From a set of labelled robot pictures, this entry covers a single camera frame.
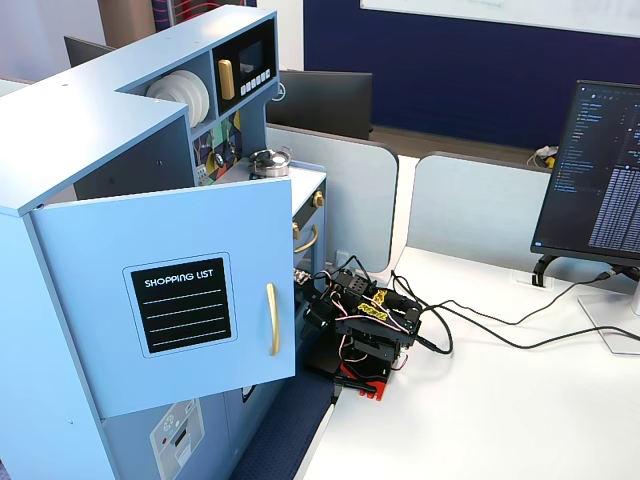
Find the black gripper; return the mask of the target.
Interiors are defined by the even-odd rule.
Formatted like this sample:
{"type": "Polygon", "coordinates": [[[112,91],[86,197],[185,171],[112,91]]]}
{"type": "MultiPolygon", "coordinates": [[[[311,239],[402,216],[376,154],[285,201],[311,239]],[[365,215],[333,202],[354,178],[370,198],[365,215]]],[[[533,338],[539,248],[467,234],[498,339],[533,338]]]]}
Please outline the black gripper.
{"type": "Polygon", "coordinates": [[[335,289],[333,280],[326,280],[322,289],[317,289],[313,279],[304,280],[299,288],[303,295],[306,307],[303,317],[311,326],[324,329],[332,326],[338,313],[337,307],[332,303],[330,294],[335,289]]]}

